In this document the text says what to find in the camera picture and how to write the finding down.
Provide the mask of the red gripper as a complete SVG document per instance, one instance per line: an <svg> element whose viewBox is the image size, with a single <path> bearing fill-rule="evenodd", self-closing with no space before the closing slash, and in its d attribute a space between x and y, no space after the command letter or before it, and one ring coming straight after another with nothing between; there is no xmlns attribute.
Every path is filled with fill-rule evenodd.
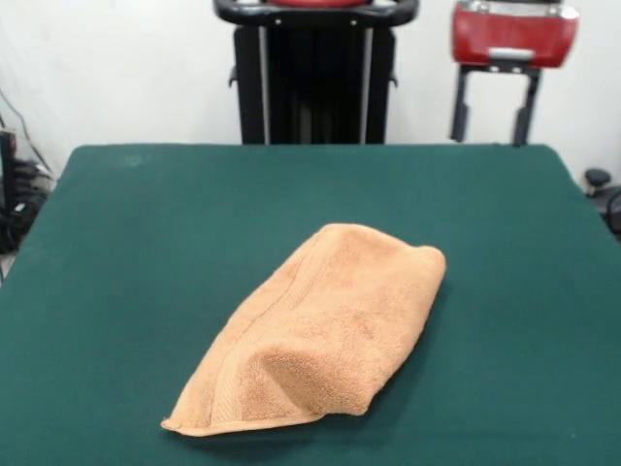
<svg viewBox="0 0 621 466"><path fill-rule="evenodd" d="M459 66L449 138L465 140L469 117L470 72L554 69L570 54L580 21L567 4L457 4L452 12L451 51ZM528 143L541 71L529 71L529 82L513 130L512 144Z"/></svg>

